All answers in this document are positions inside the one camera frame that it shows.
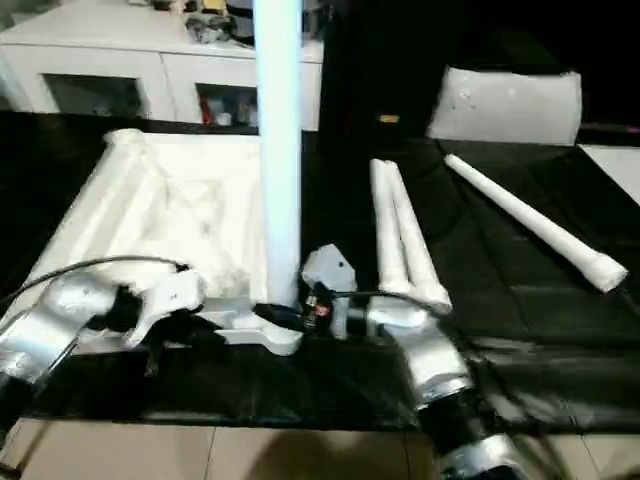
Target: white tube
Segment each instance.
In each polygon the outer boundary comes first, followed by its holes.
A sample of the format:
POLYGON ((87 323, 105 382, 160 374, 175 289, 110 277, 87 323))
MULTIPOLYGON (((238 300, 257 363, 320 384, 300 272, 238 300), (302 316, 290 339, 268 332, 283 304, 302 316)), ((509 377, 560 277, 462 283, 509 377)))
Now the white tube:
POLYGON ((300 266, 302 0, 255 0, 258 120, 270 302, 292 305, 300 266))
POLYGON ((585 245, 455 155, 447 155, 445 163, 573 263, 601 291, 615 288, 627 275, 627 269, 613 258, 585 245))
POLYGON ((407 279, 396 211, 385 163, 382 160, 374 159, 371 160, 370 167, 373 207, 376 214, 380 290, 409 294, 412 291, 412 286, 407 279))
POLYGON ((449 313, 451 312, 449 294, 438 279, 398 165, 390 161, 385 164, 398 217, 400 238, 407 258, 409 280, 415 286, 414 295, 432 305, 438 313, 449 313))

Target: tiled floor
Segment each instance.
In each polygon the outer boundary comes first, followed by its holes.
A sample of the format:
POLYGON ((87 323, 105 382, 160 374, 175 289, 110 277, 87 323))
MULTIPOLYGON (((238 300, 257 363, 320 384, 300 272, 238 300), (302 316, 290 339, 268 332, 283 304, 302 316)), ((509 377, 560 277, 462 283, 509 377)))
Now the tiled floor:
MULTIPOLYGON (((640 472, 640 437, 554 436, 549 450, 518 438, 521 451, 550 478, 614 480, 640 472)), ((435 480, 420 435, 306 430, 113 425, 23 420, 0 460, 25 480, 435 480)))

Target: black plastic sheet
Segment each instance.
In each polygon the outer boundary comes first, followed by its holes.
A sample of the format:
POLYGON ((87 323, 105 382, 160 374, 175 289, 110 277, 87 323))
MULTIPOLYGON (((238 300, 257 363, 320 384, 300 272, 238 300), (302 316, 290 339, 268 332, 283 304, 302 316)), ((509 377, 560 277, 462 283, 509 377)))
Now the black plastic sheet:
MULTIPOLYGON (((4 291, 17 286, 117 128, 197 126, 4 116, 0 195, 4 291)), ((362 288, 377 284, 368 158, 398 162, 454 313, 444 322, 500 414, 517 431, 640 431, 640 208, 577 148, 408 141, 320 156, 304 136, 303 258, 333 242, 362 288), (444 166, 455 152, 630 276, 602 295, 566 260, 444 166)), ((180 349, 144 378, 146 355, 75 357, 32 406, 47 418, 327 429, 412 429, 392 345, 306 339, 291 357, 260 347, 180 349)))

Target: cable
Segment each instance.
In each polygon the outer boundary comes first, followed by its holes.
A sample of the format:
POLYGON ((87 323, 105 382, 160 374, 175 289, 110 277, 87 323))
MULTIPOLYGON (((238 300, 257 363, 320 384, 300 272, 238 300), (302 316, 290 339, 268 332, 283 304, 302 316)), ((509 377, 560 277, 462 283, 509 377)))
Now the cable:
POLYGON ((94 265, 100 265, 103 263, 113 263, 113 262, 158 262, 158 263, 167 263, 173 265, 176 270, 184 270, 188 268, 185 264, 177 262, 175 260, 170 260, 168 258, 163 257, 154 257, 150 255, 116 255, 113 257, 103 257, 103 258, 94 258, 92 260, 84 260, 82 262, 73 263, 67 267, 59 268, 57 270, 53 270, 49 273, 45 273, 44 275, 31 280, 24 285, 22 285, 19 289, 5 295, 0 298, 0 305, 4 305, 11 300, 16 299, 20 295, 22 295, 27 290, 32 289, 33 287, 40 285, 41 283, 46 282, 47 280, 51 280, 62 275, 66 275, 69 272, 74 270, 79 270, 81 268, 92 267, 94 265))
POLYGON ((453 325, 450 322, 448 322, 448 323, 442 322, 440 320, 440 317, 442 315, 438 314, 437 312, 435 312, 435 310, 433 309, 433 307, 431 305, 423 302, 422 300, 418 300, 417 298, 414 298, 414 297, 412 297, 410 295, 405 295, 403 293, 395 293, 395 292, 385 292, 385 291, 375 291, 375 290, 372 290, 372 291, 360 291, 360 292, 358 292, 358 291, 352 291, 352 292, 336 292, 336 291, 332 291, 332 294, 335 295, 336 298, 373 298, 373 297, 397 298, 397 299, 400 299, 400 300, 404 300, 404 301, 406 301, 406 302, 408 302, 408 303, 410 303, 410 304, 412 304, 412 305, 414 305, 416 307, 422 308, 422 309, 428 311, 429 313, 435 314, 435 316, 438 319, 439 323, 444 326, 444 329, 448 330, 449 332, 454 332, 454 334, 457 337, 457 339, 460 340, 467 347, 467 349, 470 352, 472 352, 477 358, 480 359, 482 364, 485 366, 486 370, 490 373, 491 377, 493 378, 493 382, 498 387, 498 390, 500 391, 500 393, 508 401, 510 401, 512 404, 514 404, 515 406, 517 406, 520 409, 522 415, 529 421, 531 426, 536 430, 536 433, 538 434, 539 439, 540 439, 540 444, 541 444, 543 450, 549 456, 549 459, 551 460, 551 462, 553 464, 552 468, 555 470, 553 478, 554 479, 559 479, 559 480, 563 480, 564 478, 568 478, 568 475, 566 474, 566 468, 563 465, 563 462, 560 459, 558 453, 552 447, 551 442, 549 441, 548 435, 542 430, 542 428, 540 428, 539 422, 529 412, 529 409, 524 404, 524 402, 522 402, 521 399, 519 399, 516 395, 514 395, 507 388, 507 386, 505 385, 504 381, 502 380, 502 377, 500 377, 500 375, 495 370, 495 367, 491 364, 491 362, 489 361, 487 356, 481 351, 481 348, 473 340, 471 340, 469 338, 469 336, 466 333, 464 333, 460 328, 458 328, 457 326, 453 325))

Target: white container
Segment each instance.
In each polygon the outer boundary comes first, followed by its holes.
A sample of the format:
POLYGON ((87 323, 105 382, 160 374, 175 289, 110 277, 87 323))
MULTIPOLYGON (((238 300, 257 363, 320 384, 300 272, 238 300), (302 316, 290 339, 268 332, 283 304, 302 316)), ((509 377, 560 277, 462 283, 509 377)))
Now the white container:
MULTIPOLYGON (((192 264, 208 280, 209 292, 232 294, 244 289, 254 300, 266 299, 258 137, 121 130, 109 134, 107 140, 109 148, 29 279, 91 258, 155 254, 192 264), (158 171, 150 171, 149 165, 159 166, 170 178, 172 188, 191 195, 188 201, 197 206, 191 216, 166 213, 166 189, 159 187, 158 171), (212 188, 207 190, 203 184, 212 188), (195 235, 195 217, 204 217, 215 231, 195 235), (176 218, 178 224, 163 225, 164 220, 176 218), (183 246, 176 251, 171 237, 178 236, 183 246), (228 276, 218 275, 224 272, 207 270, 210 264, 219 263, 208 258, 209 252, 229 262, 224 267, 235 272, 235 285, 229 284, 228 276), (222 278, 227 278, 226 284, 215 284, 222 278)), ((144 288, 167 266, 127 262, 96 268, 116 280, 130 280, 144 288)), ((16 299, 3 320, 33 305, 42 288, 44 285, 16 299)))
POLYGON ((450 68, 427 136, 570 145, 582 116, 581 77, 450 68))

